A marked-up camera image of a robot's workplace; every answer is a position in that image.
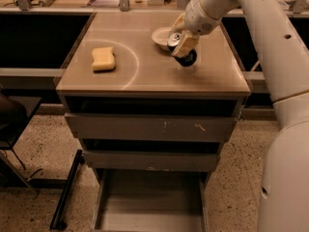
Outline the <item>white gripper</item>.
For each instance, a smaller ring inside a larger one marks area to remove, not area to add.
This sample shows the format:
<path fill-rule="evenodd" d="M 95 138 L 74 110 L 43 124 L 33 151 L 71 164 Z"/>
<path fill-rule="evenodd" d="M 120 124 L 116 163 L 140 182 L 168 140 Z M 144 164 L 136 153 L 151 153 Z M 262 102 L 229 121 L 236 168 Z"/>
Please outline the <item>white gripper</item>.
<path fill-rule="evenodd" d="M 220 22 L 220 19 L 212 18 L 203 10 L 201 0 L 191 0 L 169 31 L 170 35 L 176 33 L 173 39 L 177 44 L 172 55 L 179 58 L 186 56 L 198 44 L 199 35 L 210 34 Z"/>

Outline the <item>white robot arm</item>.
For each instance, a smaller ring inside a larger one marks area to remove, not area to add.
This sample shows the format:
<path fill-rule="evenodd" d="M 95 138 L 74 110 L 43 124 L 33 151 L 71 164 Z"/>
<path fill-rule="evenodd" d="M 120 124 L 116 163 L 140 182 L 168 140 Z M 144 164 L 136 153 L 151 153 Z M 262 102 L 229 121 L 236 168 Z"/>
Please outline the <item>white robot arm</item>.
<path fill-rule="evenodd" d="M 240 7 L 258 54 L 280 132 L 261 183 L 258 232 L 309 232 L 309 53 L 277 0 L 191 0 L 172 27 L 183 58 Z"/>

